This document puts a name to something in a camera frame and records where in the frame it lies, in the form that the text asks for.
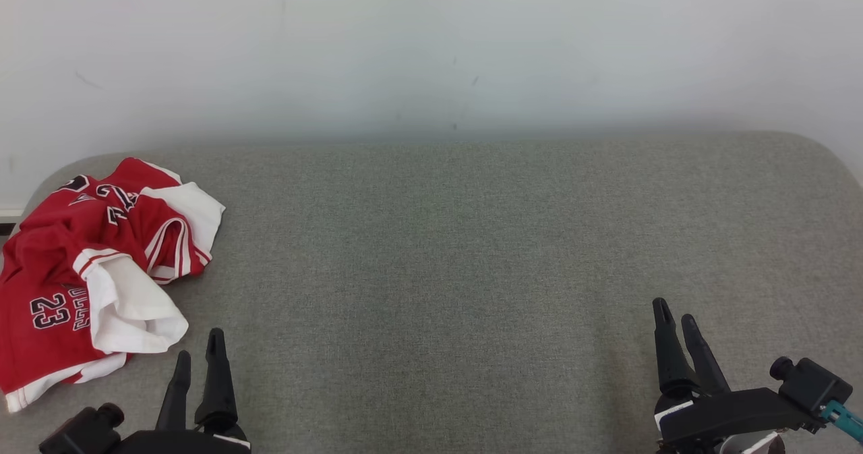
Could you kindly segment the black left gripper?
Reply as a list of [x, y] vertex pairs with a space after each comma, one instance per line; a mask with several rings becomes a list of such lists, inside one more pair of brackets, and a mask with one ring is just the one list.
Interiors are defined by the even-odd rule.
[[224, 331], [210, 330], [198, 428], [186, 430], [186, 395], [191, 386], [191, 355], [180, 351], [161, 403], [156, 430], [139, 430], [115, 445], [111, 453], [250, 453], [251, 443], [237, 425], [235, 391]]

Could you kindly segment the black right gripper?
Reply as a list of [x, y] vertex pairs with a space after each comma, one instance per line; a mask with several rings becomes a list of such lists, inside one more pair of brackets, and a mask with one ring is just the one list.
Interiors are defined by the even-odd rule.
[[702, 389], [698, 390], [665, 298], [654, 298], [651, 306], [662, 393], [655, 414], [657, 452], [785, 453], [785, 430], [819, 430], [819, 381], [784, 381], [778, 391], [731, 392], [696, 319], [684, 314], [682, 334]]

